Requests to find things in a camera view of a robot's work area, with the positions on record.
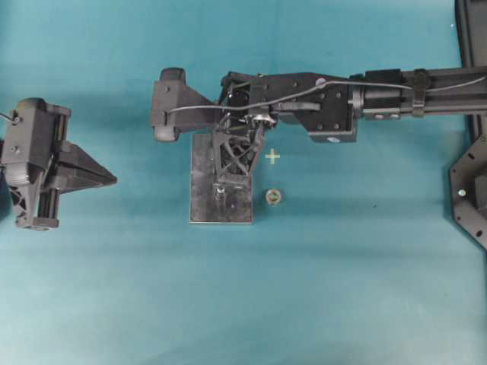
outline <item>teal background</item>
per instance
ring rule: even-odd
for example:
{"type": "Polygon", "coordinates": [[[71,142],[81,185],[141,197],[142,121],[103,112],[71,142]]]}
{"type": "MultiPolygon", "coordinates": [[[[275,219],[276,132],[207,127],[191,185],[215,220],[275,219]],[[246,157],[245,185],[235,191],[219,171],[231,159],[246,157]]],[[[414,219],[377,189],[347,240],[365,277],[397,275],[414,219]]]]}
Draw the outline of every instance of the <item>teal background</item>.
{"type": "Polygon", "coordinates": [[[279,125],[248,227],[188,224],[190,135],[148,124],[164,67],[212,99],[230,70],[457,67],[452,24],[453,0],[2,0],[0,110],[71,108],[119,182],[62,196],[48,233],[15,229],[2,187],[0,363],[487,363],[485,253],[450,219],[462,117],[362,121],[347,145],[279,125]]]}

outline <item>robotic arm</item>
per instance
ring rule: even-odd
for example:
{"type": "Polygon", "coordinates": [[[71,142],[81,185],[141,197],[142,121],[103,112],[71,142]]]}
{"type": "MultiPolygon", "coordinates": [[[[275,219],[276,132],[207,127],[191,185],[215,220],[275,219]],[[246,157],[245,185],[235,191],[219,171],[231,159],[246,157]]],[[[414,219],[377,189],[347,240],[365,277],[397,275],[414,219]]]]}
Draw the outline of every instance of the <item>robotic arm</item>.
{"type": "MultiPolygon", "coordinates": [[[[186,85],[181,68],[164,69],[154,85],[150,122],[157,141],[211,131],[193,136],[192,223],[252,221],[252,172],[264,133],[278,121],[301,124],[315,142],[342,143],[356,141],[360,118],[487,114],[487,67],[368,71],[350,78],[229,72],[221,86],[213,103],[186,85]]],[[[457,223],[478,240],[479,225],[487,230],[484,155],[476,159],[467,151],[450,172],[457,223]],[[462,216],[476,217],[475,224],[462,216]]],[[[487,240],[482,244],[487,248],[487,240]]]]}

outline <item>yellow cross marker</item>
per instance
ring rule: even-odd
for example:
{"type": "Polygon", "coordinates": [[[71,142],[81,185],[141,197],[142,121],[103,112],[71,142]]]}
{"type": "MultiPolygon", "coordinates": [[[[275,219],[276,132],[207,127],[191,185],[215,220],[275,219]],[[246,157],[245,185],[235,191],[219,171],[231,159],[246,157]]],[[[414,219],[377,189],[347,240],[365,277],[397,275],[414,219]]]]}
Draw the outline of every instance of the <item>yellow cross marker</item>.
{"type": "Polygon", "coordinates": [[[281,158],[280,154],[275,154],[274,148],[271,148],[271,154],[267,154],[266,158],[269,158],[271,160],[271,165],[275,164],[275,159],[276,158],[281,158]]]}

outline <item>black bracket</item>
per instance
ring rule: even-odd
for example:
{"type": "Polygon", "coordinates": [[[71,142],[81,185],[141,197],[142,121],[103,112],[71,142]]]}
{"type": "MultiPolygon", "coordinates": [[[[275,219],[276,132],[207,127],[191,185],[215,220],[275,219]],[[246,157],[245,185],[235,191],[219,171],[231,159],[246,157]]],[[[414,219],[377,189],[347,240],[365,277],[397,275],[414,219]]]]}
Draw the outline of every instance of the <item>black bracket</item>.
{"type": "Polygon", "coordinates": [[[412,116],[422,118],[425,116],[426,92],[431,86],[431,79],[425,69],[414,71],[412,116]]]}

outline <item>metal plate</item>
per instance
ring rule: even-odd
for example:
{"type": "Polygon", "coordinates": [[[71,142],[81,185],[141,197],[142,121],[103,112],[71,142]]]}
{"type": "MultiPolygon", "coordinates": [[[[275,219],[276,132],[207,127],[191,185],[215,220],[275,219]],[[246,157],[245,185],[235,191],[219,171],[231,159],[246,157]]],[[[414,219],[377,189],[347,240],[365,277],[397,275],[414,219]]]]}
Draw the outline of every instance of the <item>metal plate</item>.
{"type": "Polygon", "coordinates": [[[477,211],[474,189],[474,179],[486,164],[487,137],[482,135],[450,168],[450,189],[454,220],[487,249],[487,220],[477,211]]]}
{"type": "Polygon", "coordinates": [[[189,222],[252,223],[252,180],[244,187],[227,184],[220,197],[216,192],[217,185],[212,135],[193,135],[189,222]]]}

